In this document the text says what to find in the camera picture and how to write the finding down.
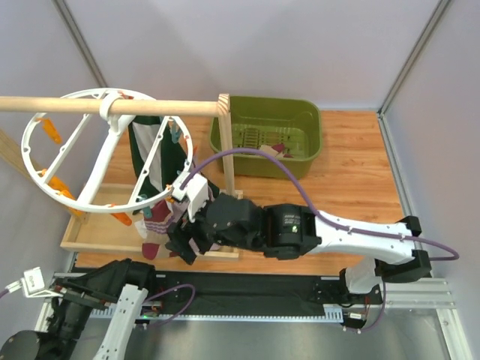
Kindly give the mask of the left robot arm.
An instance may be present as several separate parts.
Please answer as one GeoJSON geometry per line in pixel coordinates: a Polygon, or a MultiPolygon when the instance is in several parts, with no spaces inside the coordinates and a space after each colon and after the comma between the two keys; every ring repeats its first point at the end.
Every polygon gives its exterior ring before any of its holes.
{"type": "Polygon", "coordinates": [[[1,348],[2,359],[70,359],[92,311],[115,311],[95,359],[123,359],[134,322],[157,285],[155,267],[114,260],[82,276],[59,279],[46,292],[52,315],[46,331],[19,331],[1,348]]]}

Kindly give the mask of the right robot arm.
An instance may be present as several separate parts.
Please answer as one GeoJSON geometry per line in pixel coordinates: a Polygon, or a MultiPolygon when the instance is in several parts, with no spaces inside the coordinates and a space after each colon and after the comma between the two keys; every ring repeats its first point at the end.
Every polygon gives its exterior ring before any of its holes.
{"type": "Polygon", "coordinates": [[[417,217],[397,223],[368,223],[336,217],[307,206],[259,206],[222,193],[196,213],[187,210],[167,230],[168,250],[191,265],[212,245],[295,260],[308,254],[345,253],[363,260],[340,271],[343,297],[369,293],[384,281],[408,284],[431,271],[428,252],[415,247],[417,217]]]}

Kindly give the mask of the maroon striped sock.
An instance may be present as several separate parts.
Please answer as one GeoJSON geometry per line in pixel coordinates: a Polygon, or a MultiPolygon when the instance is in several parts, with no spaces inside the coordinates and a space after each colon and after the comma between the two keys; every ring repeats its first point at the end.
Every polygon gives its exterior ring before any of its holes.
{"type": "Polygon", "coordinates": [[[142,243],[142,255],[147,260],[156,260],[170,257],[166,244],[168,226],[173,221],[173,211],[169,203],[160,201],[150,209],[150,217],[143,215],[146,228],[146,238],[142,243]]]}

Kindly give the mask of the teal clothes peg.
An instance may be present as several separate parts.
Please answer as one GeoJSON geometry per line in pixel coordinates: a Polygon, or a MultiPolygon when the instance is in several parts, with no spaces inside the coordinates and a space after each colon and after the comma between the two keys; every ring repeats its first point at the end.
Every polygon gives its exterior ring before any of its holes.
{"type": "MultiPolygon", "coordinates": [[[[143,200],[147,200],[147,199],[148,199],[148,197],[145,194],[140,194],[137,197],[136,200],[138,202],[142,202],[143,200]]],[[[146,207],[142,208],[141,211],[142,211],[143,217],[145,219],[151,219],[152,218],[152,208],[150,206],[146,206],[146,207]]]]}

